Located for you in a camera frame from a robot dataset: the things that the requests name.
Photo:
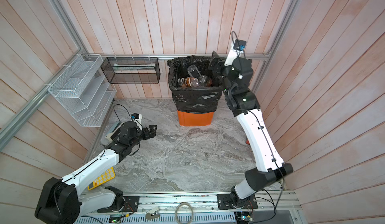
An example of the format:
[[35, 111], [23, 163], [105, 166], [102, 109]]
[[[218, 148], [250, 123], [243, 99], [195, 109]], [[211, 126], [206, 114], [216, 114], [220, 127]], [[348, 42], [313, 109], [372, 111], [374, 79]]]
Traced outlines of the orange trash bin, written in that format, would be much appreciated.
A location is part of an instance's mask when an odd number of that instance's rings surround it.
[[187, 112], [177, 112], [179, 124], [185, 127], [209, 126], [212, 123], [214, 112], [205, 114], [194, 114]]

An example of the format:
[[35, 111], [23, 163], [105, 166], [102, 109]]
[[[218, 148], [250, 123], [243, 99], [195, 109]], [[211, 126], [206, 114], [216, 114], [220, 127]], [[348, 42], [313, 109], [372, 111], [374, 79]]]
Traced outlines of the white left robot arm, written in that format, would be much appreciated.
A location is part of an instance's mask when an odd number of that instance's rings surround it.
[[79, 217], [100, 209], [122, 212], [126, 205], [121, 190], [108, 186], [98, 192], [83, 192], [108, 169], [134, 155], [133, 148], [139, 147], [142, 140], [154, 138], [156, 131], [157, 125], [142, 127], [136, 121], [122, 123], [99, 155], [70, 174], [45, 182], [35, 218], [46, 224], [72, 224]]

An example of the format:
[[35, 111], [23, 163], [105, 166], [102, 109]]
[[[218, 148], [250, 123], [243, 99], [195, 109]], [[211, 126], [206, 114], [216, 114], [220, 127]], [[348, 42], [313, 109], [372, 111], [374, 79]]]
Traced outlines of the small brown tea bottle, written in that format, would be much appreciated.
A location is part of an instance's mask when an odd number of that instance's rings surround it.
[[182, 88], [196, 88], [200, 86], [198, 79], [195, 77], [179, 78], [177, 83]]

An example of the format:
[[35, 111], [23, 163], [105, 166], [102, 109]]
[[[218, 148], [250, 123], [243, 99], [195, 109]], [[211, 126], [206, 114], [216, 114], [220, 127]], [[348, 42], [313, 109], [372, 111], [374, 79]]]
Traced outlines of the yellow calculator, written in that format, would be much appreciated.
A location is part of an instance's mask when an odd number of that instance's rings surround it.
[[104, 173], [102, 173], [98, 178], [93, 180], [87, 187], [88, 190], [93, 190], [115, 178], [115, 171], [114, 168], [111, 167], [108, 170], [106, 170]]

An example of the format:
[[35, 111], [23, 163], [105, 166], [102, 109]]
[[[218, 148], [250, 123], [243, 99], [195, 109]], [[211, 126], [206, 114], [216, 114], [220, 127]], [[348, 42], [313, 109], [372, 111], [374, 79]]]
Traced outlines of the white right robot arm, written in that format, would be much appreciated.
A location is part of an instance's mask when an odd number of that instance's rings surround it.
[[257, 97], [249, 89], [253, 75], [251, 59], [232, 53], [224, 58], [213, 52], [208, 69], [221, 81], [227, 105], [246, 133], [256, 162], [256, 167], [246, 171], [244, 180], [229, 194], [218, 196], [219, 208], [251, 207], [255, 193], [284, 180], [293, 172], [293, 167], [284, 162], [276, 150]]

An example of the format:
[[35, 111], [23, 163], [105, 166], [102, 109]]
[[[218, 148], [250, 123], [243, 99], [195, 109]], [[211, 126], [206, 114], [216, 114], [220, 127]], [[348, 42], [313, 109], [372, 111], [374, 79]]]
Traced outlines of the white stapler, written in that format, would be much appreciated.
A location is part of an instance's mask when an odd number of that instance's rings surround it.
[[105, 136], [105, 139], [108, 143], [111, 143], [114, 138], [118, 135], [121, 124], [119, 122], [115, 122], [112, 127], [109, 129], [108, 133]]

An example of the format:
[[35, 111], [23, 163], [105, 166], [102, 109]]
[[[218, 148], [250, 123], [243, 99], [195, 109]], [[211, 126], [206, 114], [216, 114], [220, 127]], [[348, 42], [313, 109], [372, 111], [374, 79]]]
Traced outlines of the black trash bag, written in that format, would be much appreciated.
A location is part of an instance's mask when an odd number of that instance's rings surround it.
[[[218, 78], [208, 69], [211, 58], [208, 56], [186, 56], [173, 58], [167, 61], [169, 67], [168, 85], [171, 96], [178, 111], [205, 114], [217, 110], [218, 101], [222, 96], [223, 86]], [[210, 77], [213, 81], [210, 87], [187, 87], [178, 84], [178, 79], [188, 77], [187, 69], [196, 65], [199, 72]]]

